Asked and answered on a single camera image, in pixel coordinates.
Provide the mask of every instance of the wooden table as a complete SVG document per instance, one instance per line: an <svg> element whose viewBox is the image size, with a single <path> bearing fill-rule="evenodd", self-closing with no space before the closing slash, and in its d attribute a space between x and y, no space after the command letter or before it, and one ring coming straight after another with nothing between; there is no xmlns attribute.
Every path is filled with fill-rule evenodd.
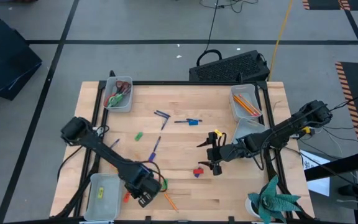
<svg viewBox="0 0 358 224"><path fill-rule="evenodd" d="M75 116L92 119L97 87L98 82L83 82ZM204 167L205 173L198 179L193 176L197 162L207 160L208 147L196 146L205 141L208 132L218 129L227 133L228 143L232 139L237 123L229 106L229 92L230 86L136 85L132 111L108 114L107 125L110 131L106 133L104 142L110 145L119 138L119 144L114 150L123 157L135 161L147 160L161 135L154 161L160 166L162 175L168 179L168 194L179 209L178 213L174 211L163 194L158 194L145 208L131 198L128 203L122 203L118 220L144 220L147 215L152 220L226 221L228 216L234 216L236 221L257 220L246 212L244 202L248 193L259 193L268 179L266 170L259 170L252 159L222 162L223 174L219 176L213 176L207 167ZM290 110L283 83L269 82L268 93L275 123L289 118ZM265 113L262 91L260 98ZM163 131L160 130L163 118L154 115L155 110L172 116ZM99 110L99 122L102 111ZM199 118L203 122L198 126L173 123L185 118ZM265 124L268 124L267 117L264 118ZM144 135L137 142L134 137L139 131ZM295 140L290 140L288 147L298 149ZM67 147L65 158L75 149ZM62 169L51 215L56 215L77 190L84 154L85 151L80 151ZM314 216L300 156L289 150L282 150L281 155L289 191L301 196L299 204L309 215ZM103 159L99 171L116 173L116 169ZM81 214L85 213L88 192L84 195Z"/></svg>

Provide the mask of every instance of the white pot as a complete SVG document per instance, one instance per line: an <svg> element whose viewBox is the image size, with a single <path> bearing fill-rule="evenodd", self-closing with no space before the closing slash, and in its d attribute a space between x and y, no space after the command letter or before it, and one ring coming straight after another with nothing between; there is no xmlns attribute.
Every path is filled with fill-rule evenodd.
<svg viewBox="0 0 358 224"><path fill-rule="evenodd" d="M251 214L253 217L257 217L260 218L260 216L258 214L256 214L256 212L254 211L254 209L252 209L252 205L251 205L251 200L249 200L249 198L246 199L246 210L249 214Z"/></svg>

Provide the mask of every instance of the gray floor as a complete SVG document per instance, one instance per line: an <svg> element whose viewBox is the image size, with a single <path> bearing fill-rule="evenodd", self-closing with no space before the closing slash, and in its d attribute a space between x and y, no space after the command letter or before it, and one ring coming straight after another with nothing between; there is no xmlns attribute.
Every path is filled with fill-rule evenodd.
<svg viewBox="0 0 358 224"><path fill-rule="evenodd" d="M215 1L204 0L213 6ZM216 14L212 39L275 40L289 0L245 4L240 14L229 8ZM0 17L29 40L58 40L73 0L39 0L32 4L0 4ZM358 12L352 12L358 25ZM68 40L207 39L213 9L195 0L80 0ZM294 1L284 40L357 40L344 11L307 11ZM14 101L0 99L0 204L16 164L44 85L56 45L31 45L44 61ZM47 218L56 187L56 173L65 145L60 128L74 113L82 81L104 80L111 69L135 80L188 80L188 69L205 45L65 45L5 222ZM274 45L210 45L224 57L258 50L270 62ZM216 60L206 57L202 63ZM335 106L343 102L334 63L358 62L356 45L281 45L274 81L283 81L291 112L319 99ZM334 112L331 127L351 127L347 110ZM333 130L355 139L353 130ZM354 142L337 140L343 156L358 152ZM339 148L323 131L307 142L334 156ZM300 144L302 149L312 151ZM312 194L316 216L353 223L353 212L326 205Z"/></svg>

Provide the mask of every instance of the clear plastic bin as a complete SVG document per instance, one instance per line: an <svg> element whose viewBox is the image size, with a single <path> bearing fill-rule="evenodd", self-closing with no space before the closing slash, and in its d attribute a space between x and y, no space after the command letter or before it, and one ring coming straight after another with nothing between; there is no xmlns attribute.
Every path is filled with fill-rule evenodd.
<svg viewBox="0 0 358 224"><path fill-rule="evenodd" d="M254 106L258 110L259 115L254 116L248 113L241 105L239 105L233 100L233 95L238 96L239 94L241 94L245 99L247 99L248 102L252 103L252 106ZM255 119L262 115L262 111L259 108L258 101L255 96L255 86L253 84L232 86L230 90L229 99L230 107L233 112L233 118L237 122L241 118Z"/></svg>
<svg viewBox="0 0 358 224"><path fill-rule="evenodd" d="M123 183L117 174L93 174L89 192L86 221L110 221L117 218L121 210Z"/></svg>
<svg viewBox="0 0 358 224"><path fill-rule="evenodd" d="M267 128L263 124L259 124L258 122L251 121L247 118L241 118L239 123L237 124L237 128L233 134L233 139L231 140L231 142L233 144L237 144L237 138L241 138L252 133L261 133L266 130Z"/></svg>
<svg viewBox="0 0 358 224"><path fill-rule="evenodd" d="M107 79L106 89L104 91L104 102L106 101L107 97L117 91L116 82L117 81L128 82L131 84L131 92L124 96L124 98L117 104L115 107L107 107L105 108L113 113L128 113L131 111L132 108L132 98L134 95L134 86L132 83L131 77L110 77Z"/></svg>

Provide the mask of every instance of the orange pencil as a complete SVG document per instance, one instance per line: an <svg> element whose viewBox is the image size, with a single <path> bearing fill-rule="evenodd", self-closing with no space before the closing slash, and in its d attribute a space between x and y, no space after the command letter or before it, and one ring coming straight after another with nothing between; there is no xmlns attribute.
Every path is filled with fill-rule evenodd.
<svg viewBox="0 0 358 224"><path fill-rule="evenodd" d="M171 204L172 208L175 209L175 211L178 212L178 208L175 206L175 204L172 202L171 198L167 195L167 193L164 193L165 198L169 201L169 203Z"/></svg>
<svg viewBox="0 0 358 224"><path fill-rule="evenodd" d="M247 105L245 105L236 95L233 95L234 101L236 101L238 104L240 104L246 111L248 111L249 114L254 115L254 112L252 112Z"/></svg>
<svg viewBox="0 0 358 224"><path fill-rule="evenodd" d="M247 99L245 99L241 94L239 94L239 96L245 101L247 102L253 109L256 115L259 115L259 110L257 108L255 108L252 103L249 103L249 101Z"/></svg>

